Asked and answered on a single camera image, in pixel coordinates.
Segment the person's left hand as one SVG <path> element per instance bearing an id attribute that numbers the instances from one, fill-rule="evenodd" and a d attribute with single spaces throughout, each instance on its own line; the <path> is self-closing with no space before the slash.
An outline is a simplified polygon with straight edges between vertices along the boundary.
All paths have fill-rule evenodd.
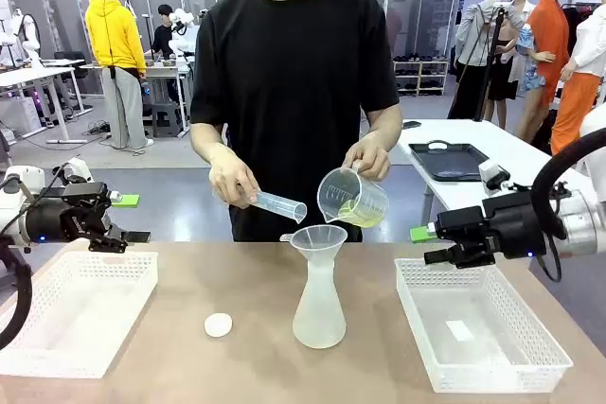
<path id="1" fill-rule="evenodd" d="M 382 181 L 390 168 L 389 146 L 379 131 L 371 131 L 353 144 L 345 155 L 343 168 L 355 170 L 370 181 Z"/>

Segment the person's right hand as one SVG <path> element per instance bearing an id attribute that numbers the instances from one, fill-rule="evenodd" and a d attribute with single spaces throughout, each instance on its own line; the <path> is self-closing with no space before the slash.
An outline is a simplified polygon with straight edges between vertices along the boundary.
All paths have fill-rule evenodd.
<path id="1" fill-rule="evenodd" d="M 209 181 L 224 202 L 242 209 L 257 202 L 258 182 L 233 150 L 220 143 L 211 144 L 208 162 Z"/>

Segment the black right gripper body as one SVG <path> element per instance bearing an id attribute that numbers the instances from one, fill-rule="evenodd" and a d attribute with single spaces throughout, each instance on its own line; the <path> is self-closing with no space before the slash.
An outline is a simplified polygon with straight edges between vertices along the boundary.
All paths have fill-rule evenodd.
<path id="1" fill-rule="evenodd" d="M 550 190 L 536 210 L 532 192 L 514 192 L 485 199 L 480 206 L 445 211 L 435 221 L 437 237 L 506 259 L 542 256 L 550 238 L 567 238 L 559 217 L 566 197 L 565 190 Z"/>

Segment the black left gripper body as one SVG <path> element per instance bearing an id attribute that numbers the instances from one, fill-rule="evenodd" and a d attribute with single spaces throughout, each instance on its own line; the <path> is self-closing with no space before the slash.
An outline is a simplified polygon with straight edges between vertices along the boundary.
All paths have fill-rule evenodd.
<path id="1" fill-rule="evenodd" d="M 35 243 L 70 242 L 106 237 L 111 222 L 107 184 L 78 183 L 52 187 L 25 214 L 27 239 Z"/>

